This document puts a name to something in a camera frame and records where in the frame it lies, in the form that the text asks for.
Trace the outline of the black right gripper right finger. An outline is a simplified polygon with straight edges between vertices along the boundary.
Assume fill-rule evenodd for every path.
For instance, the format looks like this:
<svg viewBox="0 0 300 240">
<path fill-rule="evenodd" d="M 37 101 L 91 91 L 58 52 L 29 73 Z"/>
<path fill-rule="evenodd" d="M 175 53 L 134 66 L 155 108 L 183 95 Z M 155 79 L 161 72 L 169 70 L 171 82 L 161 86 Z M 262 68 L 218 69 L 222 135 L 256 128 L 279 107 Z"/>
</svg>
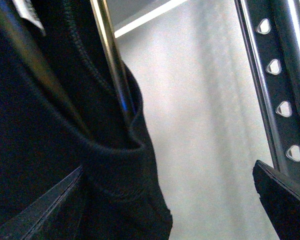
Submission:
<svg viewBox="0 0 300 240">
<path fill-rule="evenodd" d="M 259 200 L 281 240 L 300 240 L 300 184 L 257 160 L 252 171 Z"/>
</svg>

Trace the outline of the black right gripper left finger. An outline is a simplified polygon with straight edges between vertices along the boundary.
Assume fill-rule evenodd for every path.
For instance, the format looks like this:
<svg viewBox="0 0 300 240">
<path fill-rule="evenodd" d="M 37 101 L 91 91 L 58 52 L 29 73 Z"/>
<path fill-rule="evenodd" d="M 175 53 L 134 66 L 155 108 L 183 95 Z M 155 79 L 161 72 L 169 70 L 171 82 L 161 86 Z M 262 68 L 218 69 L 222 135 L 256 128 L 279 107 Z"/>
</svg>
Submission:
<svg viewBox="0 0 300 240">
<path fill-rule="evenodd" d="M 82 167 L 0 226 L 0 240 L 77 240 L 83 214 Z"/>
</svg>

